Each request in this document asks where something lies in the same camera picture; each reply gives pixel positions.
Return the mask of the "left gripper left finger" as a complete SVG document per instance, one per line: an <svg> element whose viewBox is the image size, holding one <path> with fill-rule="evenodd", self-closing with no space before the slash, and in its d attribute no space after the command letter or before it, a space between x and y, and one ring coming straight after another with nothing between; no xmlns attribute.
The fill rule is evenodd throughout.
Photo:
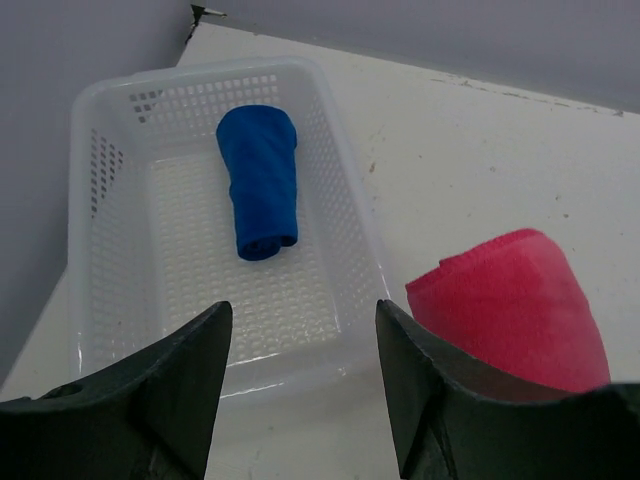
<svg viewBox="0 0 640 480"><path fill-rule="evenodd" d="M94 374L2 403L2 478L203 478L232 321L218 302Z"/></svg>

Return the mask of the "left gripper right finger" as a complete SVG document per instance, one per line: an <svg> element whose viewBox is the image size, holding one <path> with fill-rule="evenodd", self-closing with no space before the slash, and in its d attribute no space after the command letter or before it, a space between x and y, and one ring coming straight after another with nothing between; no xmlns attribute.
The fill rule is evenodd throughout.
<svg viewBox="0 0 640 480"><path fill-rule="evenodd" d="M376 333L401 478L638 478L638 384L570 393L522 380L390 300Z"/></svg>

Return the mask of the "pink towel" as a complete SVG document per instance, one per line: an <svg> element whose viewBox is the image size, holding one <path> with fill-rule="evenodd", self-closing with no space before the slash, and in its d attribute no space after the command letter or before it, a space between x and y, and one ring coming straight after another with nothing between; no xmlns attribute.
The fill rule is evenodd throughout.
<svg viewBox="0 0 640 480"><path fill-rule="evenodd" d="M445 258L406 293L418 323L494 368L575 393L611 381L589 301L564 252L538 230Z"/></svg>

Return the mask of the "blue towel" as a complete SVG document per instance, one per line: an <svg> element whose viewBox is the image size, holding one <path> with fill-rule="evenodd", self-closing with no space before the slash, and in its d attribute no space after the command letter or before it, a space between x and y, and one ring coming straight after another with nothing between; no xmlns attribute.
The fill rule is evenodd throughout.
<svg viewBox="0 0 640 480"><path fill-rule="evenodd" d="M236 248L246 261L298 241L297 132L283 110L245 105L227 112L216 139L229 174Z"/></svg>

